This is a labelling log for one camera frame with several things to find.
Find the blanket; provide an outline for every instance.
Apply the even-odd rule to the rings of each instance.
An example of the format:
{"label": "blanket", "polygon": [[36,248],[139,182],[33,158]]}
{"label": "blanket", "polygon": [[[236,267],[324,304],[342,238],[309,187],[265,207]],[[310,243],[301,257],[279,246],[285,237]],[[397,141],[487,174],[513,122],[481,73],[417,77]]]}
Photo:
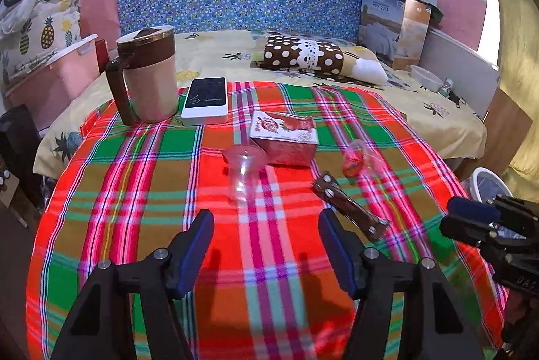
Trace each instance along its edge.
{"label": "blanket", "polygon": [[[182,106],[187,89],[179,93]],[[214,237],[193,292],[176,303],[195,358],[340,358],[356,304],[339,288],[317,230],[326,205],[311,184],[324,170],[390,222],[375,243],[381,252],[401,261],[434,258],[471,321],[499,342],[505,292],[475,248],[438,228],[448,199],[463,189],[396,109],[361,89],[272,82],[229,83],[228,102],[222,125],[184,127],[174,116],[125,127],[114,102],[90,116],[34,245],[26,302],[32,360],[49,358],[99,260],[142,259],[186,230],[201,208],[215,216]],[[233,205],[222,150],[247,142],[254,109],[313,117],[320,145],[310,167],[266,167],[256,200]],[[379,179],[342,174],[342,151],[359,135],[384,160]],[[397,298],[388,358],[397,353],[402,307]],[[138,358],[149,359],[137,296],[132,320]]]}

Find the pineapple pattern blanket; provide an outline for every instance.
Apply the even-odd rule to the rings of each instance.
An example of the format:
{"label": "pineapple pattern blanket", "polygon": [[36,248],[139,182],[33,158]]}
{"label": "pineapple pattern blanket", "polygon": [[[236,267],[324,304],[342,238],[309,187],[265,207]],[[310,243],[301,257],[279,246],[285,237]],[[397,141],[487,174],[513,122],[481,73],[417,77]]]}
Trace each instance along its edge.
{"label": "pineapple pattern blanket", "polygon": [[0,11],[4,90],[80,40],[79,0],[22,0]]}

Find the pink wall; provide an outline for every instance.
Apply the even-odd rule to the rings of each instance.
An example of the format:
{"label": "pink wall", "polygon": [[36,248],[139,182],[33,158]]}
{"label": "pink wall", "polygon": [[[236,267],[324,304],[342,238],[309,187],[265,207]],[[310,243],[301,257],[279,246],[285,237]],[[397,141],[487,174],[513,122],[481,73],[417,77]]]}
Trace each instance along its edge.
{"label": "pink wall", "polygon": [[107,48],[115,47],[120,37],[116,0],[80,0],[80,35],[93,33],[107,41]]}
{"label": "pink wall", "polygon": [[444,18],[437,28],[477,51],[483,32],[487,2],[483,0],[437,0]]}

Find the mug lid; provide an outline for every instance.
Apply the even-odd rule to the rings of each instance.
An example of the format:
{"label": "mug lid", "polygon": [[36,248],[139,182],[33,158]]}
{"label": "mug lid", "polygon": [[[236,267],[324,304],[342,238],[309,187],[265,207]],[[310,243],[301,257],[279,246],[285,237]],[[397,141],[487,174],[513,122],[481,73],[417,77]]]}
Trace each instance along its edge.
{"label": "mug lid", "polygon": [[[150,33],[144,33],[144,35],[139,36],[138,34],[141,31],[150,31]],[[140,45],[145,45],[156,40],[164,39],[166,37],[172,36],[174,34],[171,25],[158,25],[157,27],[150,27],[146,29],[140,29],[133,31],[125,36],[122,36],[116,41],[118,47],[128,44],[130,47],[138,47]]]}

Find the plastic cup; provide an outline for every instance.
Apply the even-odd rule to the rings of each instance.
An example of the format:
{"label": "plastic cup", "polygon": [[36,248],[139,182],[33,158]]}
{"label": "plastic cup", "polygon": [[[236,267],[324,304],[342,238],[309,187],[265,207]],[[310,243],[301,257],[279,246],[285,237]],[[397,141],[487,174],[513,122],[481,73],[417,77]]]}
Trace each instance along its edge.
{"label": "plastic cup", "polygon": [[267,165],[267,154],[260,147],[235,145],[223,152],[228,161],[229,189],[232,200],[252,201],[256,196],[259,171]]}

